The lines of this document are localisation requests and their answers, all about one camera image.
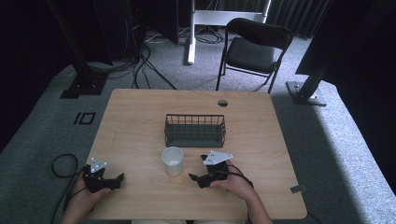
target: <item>table hole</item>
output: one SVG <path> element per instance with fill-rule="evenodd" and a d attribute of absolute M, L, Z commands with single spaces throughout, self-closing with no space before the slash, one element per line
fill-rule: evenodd
<path fill-rule="evenodd" d="M 218 105 L 221 107 L 226 107 L 228 105 L 228 102 L 226 100 L 219 100 Z"/>

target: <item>desk leg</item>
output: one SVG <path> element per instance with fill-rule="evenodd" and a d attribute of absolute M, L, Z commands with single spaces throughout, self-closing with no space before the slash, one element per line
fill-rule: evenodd
<path fill-rule="evenodd" d="M 189 47 L 189 64 L 194 64 L 195 61 L 195 0 L 191 0 L 191 35 L 190 35 L 190 47 Z"/>

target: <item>white desk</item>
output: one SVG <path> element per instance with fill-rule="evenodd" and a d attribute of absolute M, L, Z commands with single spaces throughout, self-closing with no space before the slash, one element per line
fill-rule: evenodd
<path fill-rule="evenodd" d="M 189 64 L 195 61 L 195 25 L 222 25 L 225 26 L 235 18 L 245 18 L 252 21 L 265 22 L 271 0 L 267 0 L 263 12 L 238 12 L 195 10 L 195 0 L 191 0 L 191 38 L 189 48 Z"/>

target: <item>black chair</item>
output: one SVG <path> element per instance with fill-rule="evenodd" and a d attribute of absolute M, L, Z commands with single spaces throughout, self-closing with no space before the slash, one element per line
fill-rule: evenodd
<path fill-rule="evenodd" d="M 229 33 L 237 36 L 228 48 Z M 265 77 L 262 86 L 273 77 L 268 88 L 268 93 L 271 93 L 283 55 L 293 39 L 293 33 L 285 27 L 236 18 L 228 22 L 225 39 L 216 91 L 219 90 L 220 78 L 225 76 L 226 69 L 232 69 Z"/>

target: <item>gray carpet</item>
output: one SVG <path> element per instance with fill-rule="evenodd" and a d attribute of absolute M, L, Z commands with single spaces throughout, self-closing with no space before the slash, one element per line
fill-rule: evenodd
<path fill-rule="evenodd" d="M 195 64 L 186 65 L 188 46 L 181 42 L 176 46 L 170 41 L 152 39 L 147 43 L 151 50 L 149 61 L 177 89 L 213 91 L 222 44 L 198 42 Z M 308 187 L 303 196 L 309 215 L 302 220 L 275 220 L 275 223 L 396 223 L 395 195 L 336 88 L 320 83 L 318 89 L 326 106 L 295 105 L 290 98 L 285 82 L 306 80 L 306 76 L 294 73 L 309 43 L 295 37 L 271 93 L 298 181 Z M 148 51 L 144 49 L 143 54 L 147 56 Z M 92 65 L 105 67 L 99 63 Z M 68 66 L 52 80 L 0 155 L 1 224 L 50 223 L 68 183 L 68 179 L 52 173 L 52 160 L 64 153 L 73 153 L 78 157 L 78 166 L 83 166 L 110 93 L 117 88 L 130 88 L 134 80 L 132 72 L 112 73 L 102 95 L 60 99 L 74 75 L 73 67 Z M 142 89 L 171 89 L 148 67 L 141 70 L 137 83 Z M 266 88 L 260 88 L 259 78 L 234 73 L 220 83 L 221 91 L 266 91 Z M 96 114 L 92 124 L 74 124 L 78 113 L 93 112 Z M 64 174 L 73 172 L 70 161 L 59 161 L 57 167 Z"/>

